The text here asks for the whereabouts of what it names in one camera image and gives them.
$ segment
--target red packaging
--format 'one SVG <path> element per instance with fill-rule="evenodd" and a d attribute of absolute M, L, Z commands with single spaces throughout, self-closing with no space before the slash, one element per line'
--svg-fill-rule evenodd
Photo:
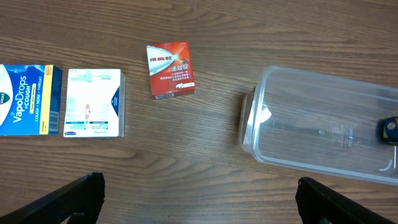
<path fill-rule="evenodd" d="M 147 45 L 147 56 L 152 96 L 156 100 L 195 92 L 187 41 Z"/>

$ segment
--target wood grain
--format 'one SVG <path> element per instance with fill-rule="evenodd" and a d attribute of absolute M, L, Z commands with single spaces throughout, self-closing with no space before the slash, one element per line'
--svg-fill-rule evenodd
<path fill-rule="evenodd" d="M 300 223 L 305 175 L 398 222 L 396 187 L 264 165 L 239 145 L 243 96 L 265 66 L 398 87 L 395 1 L 313 3 L 0 1 L 0 62 L 62 67 L 61 123 L 69 68 L 127 78 L 124 138 L 0 139 L 0 215 L 98 171 L 98 223 Z M 145 46 L 172 40 L 189 41 L 197 90 L 155 101 Z"/>

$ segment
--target clear plastic box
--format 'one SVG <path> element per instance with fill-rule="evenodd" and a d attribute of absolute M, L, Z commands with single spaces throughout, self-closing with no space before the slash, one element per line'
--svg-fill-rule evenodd
<path fill-rule="evenodd" d="M 391 87 L 267 67 L 244 100 L 241 143 L 266 164 L 398 185 L 396 146 L 377 135 L 397 99 Z"/>

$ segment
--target bandage box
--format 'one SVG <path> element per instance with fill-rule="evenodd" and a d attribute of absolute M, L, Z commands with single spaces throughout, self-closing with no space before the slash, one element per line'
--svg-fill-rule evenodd
<path fill-rule="evenodd" d="M 125 87 L 120 69 L 69 69 L 63 137 L 124 136 Z"/>

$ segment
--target yellow stripe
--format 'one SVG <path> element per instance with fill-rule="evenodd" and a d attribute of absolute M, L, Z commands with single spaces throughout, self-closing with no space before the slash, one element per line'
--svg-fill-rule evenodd
<path fill-rule="evenodd" d="M 42 111 L 40 114 L 40 134 L 49 133 L 52 72 L 53 65 L 46 65 L 43 80 Z"/>
<path fill-rule="evenodd" d="M 30 113 L 33 114 L 35 111 L 35 95 L 36 95 L 36 83 L 32 85 L 32 94 L 30 95 Z"/>

